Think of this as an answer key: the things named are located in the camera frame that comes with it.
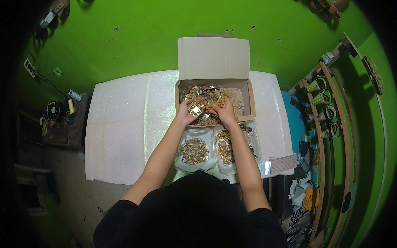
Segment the yellow fabric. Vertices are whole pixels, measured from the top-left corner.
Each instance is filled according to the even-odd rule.
[[[307,188],[306,192],[304,194],[304,199],[303,199],[303,206],[308,210],[312,211],[313,204],[314,207],[317,207],[319,201],[320,201],[320,191],[316,188]]]

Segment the hand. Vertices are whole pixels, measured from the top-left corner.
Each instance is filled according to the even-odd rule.
[[[228,97],[225,98],[225,106],[223,108],[219,106],[219,103],[215,102],[206,106],[206,109],[208,109],[210,113],[219,116],[219,119],[223,122],[227,129],[229,129],[230,125],[233,125],[234,123],[237,124],[233,105],[229,101]]]
[[[179,106],[178,114],[176,115],[176,118],[179,118],[182,123],[187,126],[191,122],[193,122],[196,118],[189,114],[189,111],[187,110],[187,105],[192,103],[193,99],[187,99],[183,102],[181,102],[181,105]]]

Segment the white table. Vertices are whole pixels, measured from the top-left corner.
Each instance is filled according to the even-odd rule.
[[[136,182],[175,117],[178,78],[178,70],[158,71],[95,86],[85,139],[86,179],[126,185]],[[263,162],[291,155],[287,112],[276,75],[250,71],[250,80]],[[236,182],[235,175],[222,174],[218,167],[208,172]],[[173,168],[167,181],[186,174]],[[293,174],[293,169],[280,174]]]

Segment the wall socket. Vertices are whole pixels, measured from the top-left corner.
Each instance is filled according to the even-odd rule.
[[[23,66],[25,67],[25,69],[27,70],[27,72],[32,76],[32,78],[35,78],[35,74],[33,74],[34,71],[37,71],[32,63],[29,61],[29,59],[26,59],[25,62],[23,63]]]

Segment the wooden table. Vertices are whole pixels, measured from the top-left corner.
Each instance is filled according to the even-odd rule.
[[[73,117],[74,123],[69,125],[62,120],[59,128],[48,127],[47,134],[43,136],[43,143],[70,148],[81,147],[82,141],[85,138],[89,103],[90,97],[88,93],[82,93],[78,113]]]

